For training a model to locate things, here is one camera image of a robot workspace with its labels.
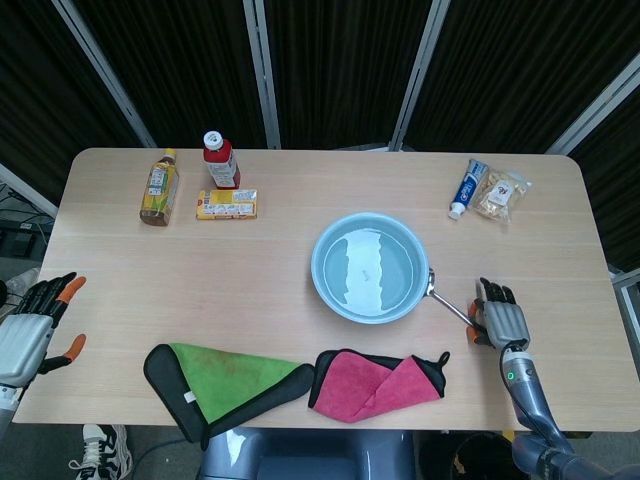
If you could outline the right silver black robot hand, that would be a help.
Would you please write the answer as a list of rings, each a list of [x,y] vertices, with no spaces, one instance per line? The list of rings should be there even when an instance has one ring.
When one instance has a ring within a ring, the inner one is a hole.
[[[496,350],[515,342],[525,350],[530,334],[512,290],[481,277],[476,282],[476,293],[477,297],[468,308],[471,320],[471,325],[466,327],[468,342]]]

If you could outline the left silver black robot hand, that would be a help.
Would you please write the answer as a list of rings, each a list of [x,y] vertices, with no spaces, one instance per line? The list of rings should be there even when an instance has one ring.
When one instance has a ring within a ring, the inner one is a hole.
[[[72,298],[86,278],[74,272],[30,287],[13,313],[1,323],[1,385],[24,389],[38,375],[66,367],[82,352],[86,336],[80,334],[69,349],[49,357],[49,344]]]

